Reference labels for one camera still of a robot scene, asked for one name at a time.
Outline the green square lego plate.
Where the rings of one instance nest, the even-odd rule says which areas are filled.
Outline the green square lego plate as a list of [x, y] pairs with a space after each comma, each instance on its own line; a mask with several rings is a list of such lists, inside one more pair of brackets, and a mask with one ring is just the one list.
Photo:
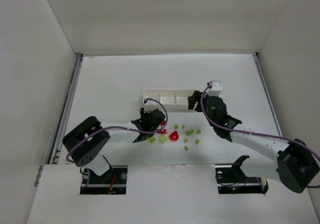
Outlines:
[[161, 135], [160, 137], [159, 137], [159, 140], [160, 140], [160, 142], [162, 143], [162, 144], [164, 144], [165, 142], [167, 142], [168, 141], [168, 136], [167, 135]]
[[149, 137], [147, 140], [150, 144], [153, 144], [156, 141], [155, 137]]

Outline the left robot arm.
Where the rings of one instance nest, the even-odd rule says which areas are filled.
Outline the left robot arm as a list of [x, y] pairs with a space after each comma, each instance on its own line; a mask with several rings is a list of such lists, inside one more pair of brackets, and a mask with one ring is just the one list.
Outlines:
[[62, 144], [67, 150], [65, 159], [103, 178], [111, 171], [110, 164], [104, 158], [107, 143], [145, 141], [156, 133], [167, 115], [159, 109], [145, 112], [142, 108], [139, 119], [106, 128], [97, 117], [90, 116], [63, 137]]

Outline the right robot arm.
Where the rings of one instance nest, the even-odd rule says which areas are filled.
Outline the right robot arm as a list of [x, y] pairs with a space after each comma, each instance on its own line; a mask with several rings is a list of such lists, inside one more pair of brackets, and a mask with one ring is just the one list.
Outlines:
[[319, 156], [304, 142], [279, 136], [241, 130], [241, 120], [227, 112], [218, 96], [195, 91], [188, 97], [188, 109], [202, 112], [215, 133], [222, 139], [244, 145], [275, 162], [279, 180], [291, 191], [301, 193], [319, 173]]

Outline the red round lego piece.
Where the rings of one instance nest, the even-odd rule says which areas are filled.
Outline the red round lego piece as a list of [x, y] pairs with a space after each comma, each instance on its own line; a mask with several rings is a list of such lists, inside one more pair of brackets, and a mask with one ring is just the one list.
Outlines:
[[180, 138], [180, 136], [177, 131], [174, 131], [169, 135], [169, 139], [173, 142], [177, 141], [179, 138]]

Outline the white three-compartment tray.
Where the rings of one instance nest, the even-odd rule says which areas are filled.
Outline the white three-compartment tray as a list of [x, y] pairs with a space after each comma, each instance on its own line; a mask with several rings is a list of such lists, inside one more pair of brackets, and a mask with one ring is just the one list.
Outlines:
[[142, 101], [152, 98], [159, 101], [168, 112], [192, 112], [188, 109], [188, 97], [195, 90], [185, 89], [145, 89]]

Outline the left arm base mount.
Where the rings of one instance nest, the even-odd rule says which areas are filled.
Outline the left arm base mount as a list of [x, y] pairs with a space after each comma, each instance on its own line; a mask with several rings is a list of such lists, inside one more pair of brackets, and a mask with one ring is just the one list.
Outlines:
[[98, 155], [89, 166], [80, 168], [81, 195], [125, 195], [128, 166], [112, 165], [104, 155]]

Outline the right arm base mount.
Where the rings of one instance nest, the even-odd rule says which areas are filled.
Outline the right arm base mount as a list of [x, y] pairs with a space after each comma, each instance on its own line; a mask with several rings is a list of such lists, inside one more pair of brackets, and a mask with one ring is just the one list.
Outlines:
[[222, 194], [266, 194], [269, 190], [268, 182], [261, 177], [248, 177], [241, 169], [248, 155], [240, 156], [233, 163], [216, 164], [215, 180], [217, 190]]

